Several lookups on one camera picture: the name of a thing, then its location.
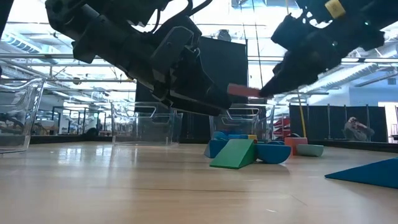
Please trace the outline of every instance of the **clear plastic bin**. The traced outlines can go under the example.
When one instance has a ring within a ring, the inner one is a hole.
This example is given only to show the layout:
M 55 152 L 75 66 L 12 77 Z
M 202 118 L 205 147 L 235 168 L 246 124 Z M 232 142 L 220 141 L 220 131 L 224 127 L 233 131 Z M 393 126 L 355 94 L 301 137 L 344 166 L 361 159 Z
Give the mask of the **clear plastic bin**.
M 217 117 L 210 116 L 210 133 L 253 134 L 258 139 L 270 140 L 274 120 L 274 105 L 232 104 Z
M 0 153 L 26 151 L 44 81 L 0 80 Z
M 114 145 L 171 146 L 178 144 L 182 113 L 165 111 L 160 103 L 112 103 Z

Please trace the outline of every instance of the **black partition wall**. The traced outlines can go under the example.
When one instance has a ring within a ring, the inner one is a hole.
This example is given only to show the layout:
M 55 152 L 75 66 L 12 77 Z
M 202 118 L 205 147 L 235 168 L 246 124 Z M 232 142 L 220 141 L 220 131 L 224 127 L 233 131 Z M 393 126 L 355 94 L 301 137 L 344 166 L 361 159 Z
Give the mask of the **black partition wall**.
M 229 83 L 248 84 L 248 55 L 246 45 L 202 37 L 200 39 L 201 61 L 204 71 L 222 89 Z M 233 103 L 247 103 L 247 98 L 231 96 Z M 157 101 L 149 89 L 137 84 L 136 102 Z M 205 143 L 210 140 L 208 116 L 184 113 L 181 142 Z
M 372 142 L 388 142 L 386 110 L 377 106 L 303 106 L 308 140 L 345 140 L 347 120 L 355 117 L 374 130 Z M 290 105 L 290 129 L 303 136 L 299 106 Z

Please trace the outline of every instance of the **wooden floor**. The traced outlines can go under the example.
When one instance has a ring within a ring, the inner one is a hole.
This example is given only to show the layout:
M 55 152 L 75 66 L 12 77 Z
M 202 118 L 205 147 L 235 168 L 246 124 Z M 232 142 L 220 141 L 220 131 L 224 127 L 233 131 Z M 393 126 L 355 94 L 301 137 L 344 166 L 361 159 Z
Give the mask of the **wooden floor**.
M 398 190 L 323 177 L 397 154 L 327 149 L 226 170 L 210 168 L 204 148 L 88 142 L 3 155 L 0 223 L 398 223 Z

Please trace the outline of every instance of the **person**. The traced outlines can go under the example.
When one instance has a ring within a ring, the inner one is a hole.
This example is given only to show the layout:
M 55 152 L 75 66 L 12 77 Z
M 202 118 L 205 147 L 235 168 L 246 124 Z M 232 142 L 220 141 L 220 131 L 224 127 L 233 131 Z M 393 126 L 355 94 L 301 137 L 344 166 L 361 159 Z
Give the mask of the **person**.
M 366 141 L 370 138 L 373 129 L 361 124 L 355 117 L 351 117 L 344 126 L 344 135 L 350 141 Z

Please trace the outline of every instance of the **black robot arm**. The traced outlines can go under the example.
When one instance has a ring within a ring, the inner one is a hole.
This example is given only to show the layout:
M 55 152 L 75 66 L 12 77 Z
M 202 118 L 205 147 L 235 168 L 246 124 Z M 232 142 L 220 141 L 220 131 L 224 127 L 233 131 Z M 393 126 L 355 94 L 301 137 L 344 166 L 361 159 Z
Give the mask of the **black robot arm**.
M 267 97 L 309 85 L 318 75 L 338 66 L 358 47 L 371 50 L 384 44 L 380 30 L 398 21 L 396 0 L 296 0 L 299 18 L 286 16 L 271 39 L 288 51 L 274 76 L 261 90 Z M 330 22 L 317 29 L 309 24 Z
M 231 102 L 203 71 L 201 32 L 189 18 L 211 0 L 194 9 L 188 0 L 155 32 L 132 27 L 146 26 L 170 1 L 47 0 L 45 6 L 53 29 L 75 40 L 76 59 L 91 63 L 98 55 L 148 87 L 165 106 L 216 116 Z

